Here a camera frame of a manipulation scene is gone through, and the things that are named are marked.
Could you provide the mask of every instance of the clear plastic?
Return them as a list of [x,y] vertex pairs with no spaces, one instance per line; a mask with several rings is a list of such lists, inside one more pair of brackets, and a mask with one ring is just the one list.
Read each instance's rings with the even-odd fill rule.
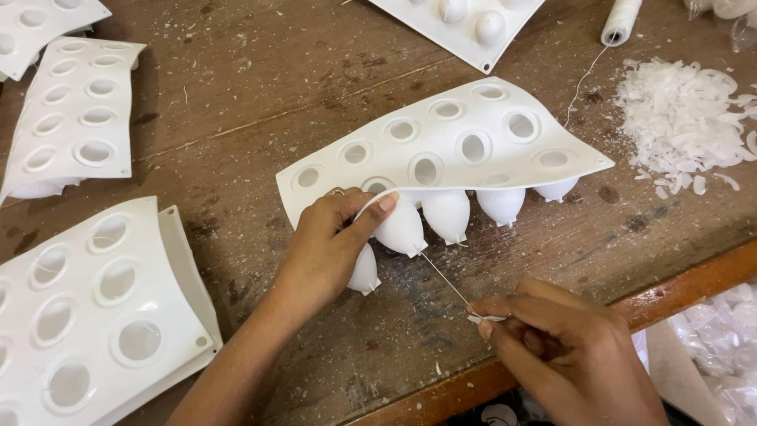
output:
[[711,11],[718,29],[731,37],[734,52],[744,52],[757,43],[755,0],[684,0],[689,20]]
[[731,426],[757,424],[756,296],[744,283],[668,319]]

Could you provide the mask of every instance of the stacked molds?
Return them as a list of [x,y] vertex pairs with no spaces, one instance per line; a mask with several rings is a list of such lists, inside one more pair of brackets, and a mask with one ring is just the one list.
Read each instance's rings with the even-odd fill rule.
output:
[[489,74],[544,0],[370,0]]
[[73,37],[49,44],[14,132],[0,203],[60,195],[90,177],[131,177],[130,70],[144,48]]
[[[427,246],[420,207],[447,244],[460,243],[470,216],[465,190],[477,192],[498,226],[512,226],[526,188],[561,202],[579,177],[613,165],[536,98],[489,77],[387,114],[297,161],[276,181],[295,228],[301,212],[335,186],[358,186],[376,198],[398,191],[397,207],[374,235],[413,257]],[[379,283],[367,247],[350,288],[365,293]]]
[[0,295],[0,418],[19,425],[114,424],[222,346],[176,206],[155,197],[0,266]]
[[0,72],[21,80],[55,37],[110,15],[98,0],[0,0]]

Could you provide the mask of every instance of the hand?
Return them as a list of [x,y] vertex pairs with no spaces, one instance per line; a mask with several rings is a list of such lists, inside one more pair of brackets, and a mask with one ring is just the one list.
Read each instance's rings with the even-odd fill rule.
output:
[[309,319],[333,302],[350,282],[355,262],[373,231],[394,210],[398,193],[383,196],[350,220],[375,196],[359,188],[333,193],[303,210],[269,293],[292,315]]
[[508,317],[478,332],[555,424],[669,425],[622,316],[532,278],[472,306]]

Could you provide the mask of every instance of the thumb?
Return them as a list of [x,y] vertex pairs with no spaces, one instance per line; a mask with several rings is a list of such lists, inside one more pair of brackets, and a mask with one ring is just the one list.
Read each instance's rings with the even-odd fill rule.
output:
[[559,397],[561,392],[572,387],[560,373],[531,353],[520,340],[510,336],[504,325],[483,320],[478,324],[478,332],[497,352],[497,358],[505,368],[537,401]]
[[381,197],[378,201],[369,205],[368,208],[366,208],[350,226],[342,230],[337,237],[343,235],[343,238],[348,238],[355,243],[356,246],[362,248],[371,237],[371,234],[373,234],[373,231],[375,231],[384,219],[392,213],[399,198],[400,194],[396,192]]

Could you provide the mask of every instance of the wooden table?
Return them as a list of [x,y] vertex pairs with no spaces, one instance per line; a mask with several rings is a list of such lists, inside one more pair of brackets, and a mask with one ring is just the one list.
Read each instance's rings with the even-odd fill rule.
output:
[[[366,0],[206,1],[104,0],[114,16],[95,25],[96,37],[149,44],[132,74],[133,178],[6,202],[0,262],[118,202],[158,195],[161,207],[179,206],[228,338],[291,236],[274,174],[383,114],[484,76]],[[602,49],[611,6],[547,1],[492,75],[564,121],[576,82]],[[678,0],[645,3],[631,40],[609,49],[584,81],[569,127],[618,165],[581,179],[563,204],[529,190],[513,229],[496,228],[474,198],[469,247],[445,246],[426,229],[425,252],[470,299],[508,293],[532,274],[612,303],[746,243],[757,232],[755,166],[726,171],[740,193],[713,178],[704,196],[661,200],[650,181],[633,179],[634,148],[616,130],[612,97],[624,59],[654,56],[731,67],[740,92],[753,92],[756,54],[732,53],[712,17],[689,22]],[[0,168],[32,76],[0,86]],[[431,424],[514,384],[428,263],[373,247],[383,285],[367,297],[347,291],[311,321],[273,372],[254,421]],[[642,293],[623,312],[646,318],[634,320],[642,326],[757,274],[748,268],[757,249],[744,247],[752,251],[720,264],[726,278],[669,281],[680,291]],[[121,424],[162,424],[191,384]]]

